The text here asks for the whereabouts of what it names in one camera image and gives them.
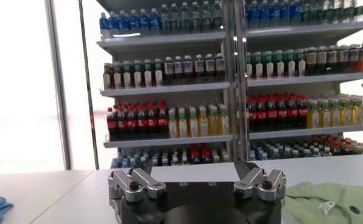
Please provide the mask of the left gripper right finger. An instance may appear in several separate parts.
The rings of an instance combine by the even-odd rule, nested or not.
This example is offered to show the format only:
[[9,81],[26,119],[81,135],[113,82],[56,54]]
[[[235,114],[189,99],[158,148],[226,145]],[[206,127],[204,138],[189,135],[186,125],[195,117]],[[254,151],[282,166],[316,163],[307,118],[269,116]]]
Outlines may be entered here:
[[267,173],[255,163],[245,161],[235,161],[234,167],[240,178],[233,185],[233,193],[237,200],[254,196],[262,201],[284,200],[287,177],[282,170],[273,169]]

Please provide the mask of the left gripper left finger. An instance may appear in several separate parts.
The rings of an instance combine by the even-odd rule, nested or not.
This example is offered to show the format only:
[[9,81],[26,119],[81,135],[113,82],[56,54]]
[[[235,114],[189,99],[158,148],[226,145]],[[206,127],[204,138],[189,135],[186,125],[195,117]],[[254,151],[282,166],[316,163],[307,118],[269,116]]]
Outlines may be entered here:
[[112,171],[108,177],[110,200],[125,198],[130,203],[141,202],[144,196],[159,200],[166,195],[166,184],[150,176],[153,162],[134,165],[128,173]]

